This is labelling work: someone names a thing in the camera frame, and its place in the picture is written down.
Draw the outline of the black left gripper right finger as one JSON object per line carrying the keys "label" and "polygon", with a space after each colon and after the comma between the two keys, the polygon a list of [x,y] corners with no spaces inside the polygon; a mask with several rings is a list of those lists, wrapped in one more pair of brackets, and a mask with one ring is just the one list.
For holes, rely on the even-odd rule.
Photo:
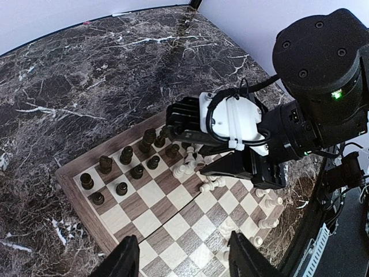
{"label": "black left gripper right finger", "polygon": [[232,231],[228,244],[230,277],[281,276],[242,233]]}

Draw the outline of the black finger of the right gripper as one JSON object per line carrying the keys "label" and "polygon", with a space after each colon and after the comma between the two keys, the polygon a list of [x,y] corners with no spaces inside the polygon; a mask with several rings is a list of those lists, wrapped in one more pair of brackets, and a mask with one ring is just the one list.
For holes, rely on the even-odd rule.
{"label": "black finger of the right gripper", "polygon": [[249,152],[231,152],[200,170],[205,176],[251,178],[254,175]]}

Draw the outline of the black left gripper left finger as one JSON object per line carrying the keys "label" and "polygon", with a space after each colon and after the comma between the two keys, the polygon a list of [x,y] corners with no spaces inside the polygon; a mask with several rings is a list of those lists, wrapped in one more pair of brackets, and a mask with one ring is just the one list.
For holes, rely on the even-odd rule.
{"label": "black left gripper left finger", "polygon": [[90,277],[138,277],[140,249],[135,235],[126,236]]}

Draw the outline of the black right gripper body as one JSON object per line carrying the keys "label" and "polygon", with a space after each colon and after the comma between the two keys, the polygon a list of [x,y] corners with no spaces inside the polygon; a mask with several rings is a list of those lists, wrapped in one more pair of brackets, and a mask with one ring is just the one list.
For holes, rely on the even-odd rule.
{"label": "black right gripper body", "polygon": [[242,177],[251,181],[256,189],[279,190],[286,187],[283,167],[268,156],[259,156],[250,148],[242,152]]}

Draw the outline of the white pawn column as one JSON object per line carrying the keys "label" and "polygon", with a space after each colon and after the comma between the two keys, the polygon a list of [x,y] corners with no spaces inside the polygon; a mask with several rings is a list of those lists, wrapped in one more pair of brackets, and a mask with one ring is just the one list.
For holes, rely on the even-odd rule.
{"label": "white pawn column", "polygon": [[249,241],[256,247],[260,247],[263,244],[263,239],[260,236],[250,237]]}

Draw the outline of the white pawn alone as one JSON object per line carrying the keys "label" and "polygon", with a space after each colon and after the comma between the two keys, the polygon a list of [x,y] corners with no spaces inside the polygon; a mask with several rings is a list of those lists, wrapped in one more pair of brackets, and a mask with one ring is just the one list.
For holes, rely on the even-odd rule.
{"label": "white pawn alone", "polygon": [[204,183],[203,185],[201,185],[199,187],[199,191],[201,193],[210,192],[210,191],[213,191],[215,188],[224,187],[225,185],[226,185],[226,181],[224,177],[219,177],[214,181],[208,181]]}

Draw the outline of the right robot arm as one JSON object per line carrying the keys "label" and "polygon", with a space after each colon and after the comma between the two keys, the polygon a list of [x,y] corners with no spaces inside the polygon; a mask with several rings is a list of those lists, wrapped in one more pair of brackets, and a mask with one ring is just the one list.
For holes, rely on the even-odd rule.
{"label": "right robot arm", "polygon": [[206,176],[250,179],[256,187],[279,189],[281,165],[309,154],[333,158],[328,148],[367,132],[368,28],[349,10],[300,19],[283,29],[273,48],[276,74],[259,84],[216,94],[209,108],[222,100],[245,107],[253,92],[281,80],[293,101],[265,112],[260,128],[266,137],[204,167]]}

